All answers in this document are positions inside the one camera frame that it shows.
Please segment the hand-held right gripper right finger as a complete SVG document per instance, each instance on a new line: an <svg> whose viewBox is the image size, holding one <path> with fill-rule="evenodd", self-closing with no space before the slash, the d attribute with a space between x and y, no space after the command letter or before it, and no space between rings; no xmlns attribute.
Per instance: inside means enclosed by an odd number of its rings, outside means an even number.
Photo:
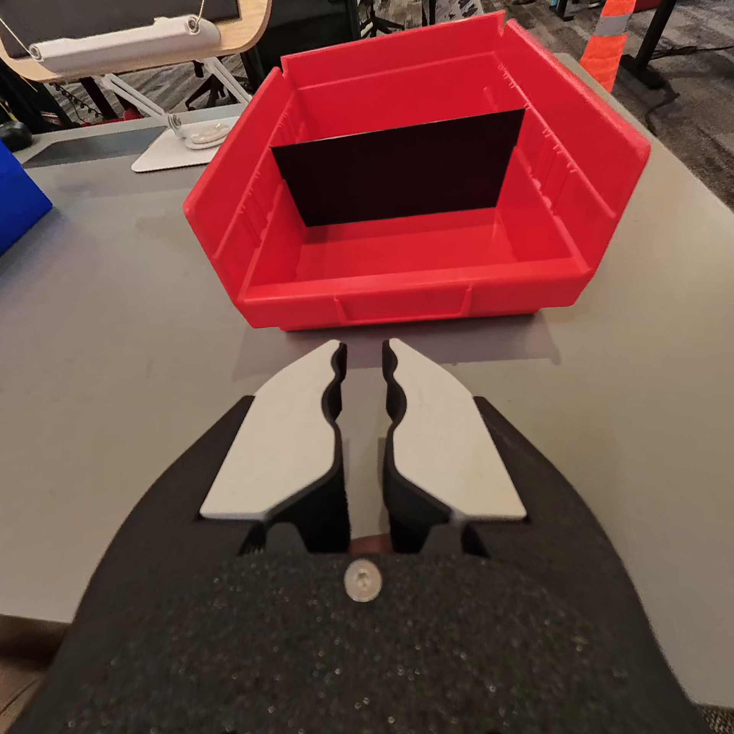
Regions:
<svg viewBox="0 0 734 734"><path fill-rule="evenodd" d="M434 528L517 523L527 510L476 399L398 338L382 344L390 427L382 498L395 552L416 554Z"/></svg>

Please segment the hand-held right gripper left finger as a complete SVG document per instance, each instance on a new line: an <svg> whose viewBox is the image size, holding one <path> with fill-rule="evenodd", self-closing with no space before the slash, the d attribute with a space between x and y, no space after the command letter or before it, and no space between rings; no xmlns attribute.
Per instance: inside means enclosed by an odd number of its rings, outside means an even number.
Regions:
<svg viewBox="0 0 734 734"><path fill-rule="evenodd" d="M200 507L207 520L296 526L312 552L344 552L350 522L337 418L346 344L332 339L287 365L252 397Z"/></svg>

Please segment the red plastic bin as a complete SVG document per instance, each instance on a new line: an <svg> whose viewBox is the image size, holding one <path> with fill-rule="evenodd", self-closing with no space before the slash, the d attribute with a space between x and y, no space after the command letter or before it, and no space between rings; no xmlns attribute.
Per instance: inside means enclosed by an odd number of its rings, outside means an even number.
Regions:
<svg viewBox="0 0 734 734"><path fill-rule="evenodd" d="M494 208L308 227L271 147L526 110ZM250 326L533 314L592 280L650 142L503 13L284 57L183 212Z"/></svg>

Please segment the blue plastic bin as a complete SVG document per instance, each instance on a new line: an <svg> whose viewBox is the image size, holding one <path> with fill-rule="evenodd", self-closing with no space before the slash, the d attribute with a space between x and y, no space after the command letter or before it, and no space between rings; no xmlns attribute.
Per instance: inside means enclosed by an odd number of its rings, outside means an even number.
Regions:
<svg viewBox="0 0 734 734"><path fill-rule="evenodd" d="M1 254L53 207L13 153L1 143Z"/></svg>

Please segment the black bin divider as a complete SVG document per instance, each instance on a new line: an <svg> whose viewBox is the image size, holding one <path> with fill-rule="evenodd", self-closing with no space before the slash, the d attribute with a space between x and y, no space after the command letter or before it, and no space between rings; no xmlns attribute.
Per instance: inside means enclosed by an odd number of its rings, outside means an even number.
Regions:
<svg viewBox="0 0 734 734"><path fill-rule="evenodd" d="M494 208L526 110L272 146L308 227Z"/></svg>

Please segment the orange traffic cone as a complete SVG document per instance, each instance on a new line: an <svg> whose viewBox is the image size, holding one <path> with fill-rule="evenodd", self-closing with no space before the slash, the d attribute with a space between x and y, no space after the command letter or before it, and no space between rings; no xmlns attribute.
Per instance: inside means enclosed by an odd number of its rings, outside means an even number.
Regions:
<svg viewBox="0 0 734 734"><path fill-rule="evenodd" d="M581 57L581 67L608 93L617 78L635 6L635 1L606 1Z"/></svg>

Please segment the white folding stand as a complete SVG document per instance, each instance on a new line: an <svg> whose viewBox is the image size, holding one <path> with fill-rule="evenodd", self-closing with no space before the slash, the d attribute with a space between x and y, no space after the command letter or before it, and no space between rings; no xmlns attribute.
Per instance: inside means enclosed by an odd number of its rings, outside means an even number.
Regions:
<svg viewBox="0 0 734 734"><path fill-rule="evenodd" d="M199 50L210 49L219 41L219 30L216 25L203 18L203 6L200 6L198 15L155 18L149 26L122 32L77 38L61 37L50 41L32 42L30 45L23 43L21 49L47 70L60 73L103 60L105 57L115 61L124 60L129 54L150 46L153 50L181 50L187 41ZM208 73L209 81L215 81L217 87L222 87L232 100L242 108L246 108L252 96L225 68L222 63L224 57L227 56L207 57L202 61L191 62L197 67L202 67ZM222 147L238 117L218 116L203 122L184 122L181 115L167 111L122 79L120 76L122 73L106 73L75 81L90 78L97 85L130 103L160 128L160 135L133 162L132 171L149 173L209 164Z"/></svg>

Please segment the wood-framed black board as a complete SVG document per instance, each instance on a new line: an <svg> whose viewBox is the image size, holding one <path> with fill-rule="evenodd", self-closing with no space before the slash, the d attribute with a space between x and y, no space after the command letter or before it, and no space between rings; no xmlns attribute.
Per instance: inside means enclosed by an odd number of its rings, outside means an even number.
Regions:
<svg viewBox="0 0 734 734"><path fill-rule="evenodd" d="M42 83L237 54L259 41L271 14L271 1L2 1L1 6L2 20L10 26L10 30L2 26L2 61L20 76ZM210 49L195 49L189 41L181 50L153 50L150 46L124 60L105 57L60 73L47 70L21 49L23 43L122 32L149 26L155 18L198 15L200 6L203 18L219 30L219 41Z"/></svg>

